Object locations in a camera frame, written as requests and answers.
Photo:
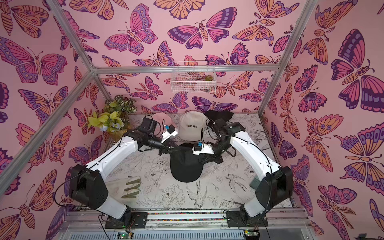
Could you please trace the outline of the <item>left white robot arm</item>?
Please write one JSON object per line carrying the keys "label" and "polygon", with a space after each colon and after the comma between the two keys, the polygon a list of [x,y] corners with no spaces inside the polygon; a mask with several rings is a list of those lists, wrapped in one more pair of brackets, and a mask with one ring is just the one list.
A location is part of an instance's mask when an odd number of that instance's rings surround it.
{"label": "left white robot arm", "polygon": [[158,124],[152,118],[143,118],[139,127],[124,133],[121,139],[100,157],[84,166],[73,167],[69,181],[70,197],[120,222],[130,221],[132,209],[109,193],[105,180],[125,158],[143,146],[159,150],[160,155],[177,150],[169,141],[169,138],[178,134],[177,128],[166,125],[159,138],[154,133]]}

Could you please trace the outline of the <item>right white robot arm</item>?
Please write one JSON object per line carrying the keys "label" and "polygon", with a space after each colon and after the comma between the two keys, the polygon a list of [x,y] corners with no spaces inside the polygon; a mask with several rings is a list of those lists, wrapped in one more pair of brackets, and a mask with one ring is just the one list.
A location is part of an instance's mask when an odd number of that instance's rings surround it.
{"label": "right white robot arm", "polygon": [[217,141],[214,144],[194,144],[194,155],[203,155],[204,163],[218,163],[222,160],[222,154],[233,148],[247,160],[256,173],[250,183],[251,188],[255,190],[255,196],[241,206],[240,213],[243,218],[263,216],[292,196],[292,170],[289,167],[281,167],[270,159],[240,123],[227,124],[223,119],[218,119],[213,122],[212,130],[217,135]]}

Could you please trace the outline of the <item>pink cap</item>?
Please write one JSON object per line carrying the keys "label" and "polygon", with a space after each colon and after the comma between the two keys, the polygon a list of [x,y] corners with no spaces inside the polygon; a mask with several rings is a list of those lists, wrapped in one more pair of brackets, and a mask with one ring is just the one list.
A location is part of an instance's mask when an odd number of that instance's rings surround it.
{"label": "pink cap", "polygon": [[165,113],[156,113],[156,114],[152,115],[152,118],[154,121],[158,122],[158,124],[156,124],[156,129],[160,128],[159,125],[170,126],[173,124],[173,121],[170,118],[170,116],[168,116]]}

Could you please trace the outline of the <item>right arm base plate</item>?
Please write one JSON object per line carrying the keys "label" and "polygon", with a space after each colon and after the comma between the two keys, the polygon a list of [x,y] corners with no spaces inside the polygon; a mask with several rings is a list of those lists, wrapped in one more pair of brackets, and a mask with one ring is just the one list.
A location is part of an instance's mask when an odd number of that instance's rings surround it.
{"label": "right arm base plate", "polygon": [[250,217],[245,210],[224,210],[223,217],[227,221],[229,228],[254,228],[254,227],[268,227],[269,223],[266,215],[256,215]]}

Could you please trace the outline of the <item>black cap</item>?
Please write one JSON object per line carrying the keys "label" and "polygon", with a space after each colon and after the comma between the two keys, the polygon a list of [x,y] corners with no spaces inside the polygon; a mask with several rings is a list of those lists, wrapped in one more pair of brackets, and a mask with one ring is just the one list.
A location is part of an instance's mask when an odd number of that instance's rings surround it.
{"label": "black cap", "polygon": [[228,122],[234,115],[234,113],[230,112],[230,111],[221,111],[221,112],[218,112],[218,111],[213,111],[213,110],[209,110],[209,111],[206,111],[204,113],[204,115],[209,119],[209,120],[212,120],[212,121],[216,121],[216,120],[219,120],[219,119],[223,119],[225,122]]}
{"label": "black cap", "polygon": [[170,155],[172,176],[182,183],[191,183],[200,178],[203,171],[202,155],[193,154],[193,144],[183,143]]}

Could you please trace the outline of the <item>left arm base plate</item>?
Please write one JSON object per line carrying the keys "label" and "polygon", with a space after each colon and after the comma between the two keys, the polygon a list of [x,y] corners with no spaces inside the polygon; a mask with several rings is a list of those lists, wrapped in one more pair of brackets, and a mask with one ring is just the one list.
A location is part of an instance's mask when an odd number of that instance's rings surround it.
{"label": "left arm base plate", "polygon": [[127,210],[120,218],[115,219],[108,216],[105,228],[106,229],[144,229],[147,224],[147,212],[135,212]]}

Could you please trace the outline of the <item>white Colorado cap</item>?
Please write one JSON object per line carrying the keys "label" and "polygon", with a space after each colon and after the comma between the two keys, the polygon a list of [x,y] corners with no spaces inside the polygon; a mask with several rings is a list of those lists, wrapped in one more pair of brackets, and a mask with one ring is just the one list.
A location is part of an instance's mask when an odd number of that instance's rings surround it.
{"label": "white Colorado cap", "polygon": [[184,141],[200,141],[206,128],[207,117],[196,111],[183,114],[179,119],[179,136]]}

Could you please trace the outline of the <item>black cap back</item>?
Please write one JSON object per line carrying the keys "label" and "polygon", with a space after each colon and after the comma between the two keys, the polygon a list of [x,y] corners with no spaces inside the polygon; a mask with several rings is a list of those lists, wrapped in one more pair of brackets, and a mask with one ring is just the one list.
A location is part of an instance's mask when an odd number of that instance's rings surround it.
{"label": "black cap back", "polygon": [[213,110],[209,110],[209,111],[206,111],[204,113],[204,115],[209,119],[209,120],[212,120],[212,121],[216,121],[216,120],[219,120],[219,119],[223,119],[225,122],[228,122],[234,115],[234,113],[230,112],[230,111],[221,111],[221,112],[218,112],[218,111],[213,111]]}

